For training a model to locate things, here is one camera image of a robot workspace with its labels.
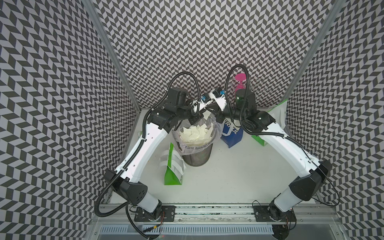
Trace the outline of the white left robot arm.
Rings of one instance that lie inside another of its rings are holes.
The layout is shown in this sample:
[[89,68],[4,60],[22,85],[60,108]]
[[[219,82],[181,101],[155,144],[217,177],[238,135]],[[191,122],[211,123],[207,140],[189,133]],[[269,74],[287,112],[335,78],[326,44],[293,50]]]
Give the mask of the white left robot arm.
[[135,147],[114,171],[106,170],[104,175],[107,186],[101,195],[112,189],[126,202],[112,211],[102,213],[99,209],[101,199],[98,199],[95,203],[97,216],[108,217],[132,204],[140,207],[153,220],[160,217],[162,202],[148,192],[148,187],[140,179],[154,151],[174,127],[183,120],[194,124],[203,117],[202,110],[207,97],[199,97],[191,103],[186,97],[186,90],[171,88],[160,103],[148,110],[143,119],[142,135]]

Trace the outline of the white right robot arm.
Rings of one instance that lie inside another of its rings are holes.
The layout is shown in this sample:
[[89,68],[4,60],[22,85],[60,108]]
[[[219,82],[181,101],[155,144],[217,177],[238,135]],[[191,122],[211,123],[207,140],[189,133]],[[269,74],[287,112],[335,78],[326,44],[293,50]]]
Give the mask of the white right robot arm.
[[269,113],[258,110],[254,94],[244,93],[239,103],[235,109],[228,106],[225,91],[221,88],[200,99],[201,108],[211,109],[219,122],[230,117],[238,120],[245,132],[261,137],[295,170],[297,177],[267,208],[269,218],[279,222],[286,219],[297,204],[313,198],[327,180],[332,166],[329,161],[320,161],[304,150]]

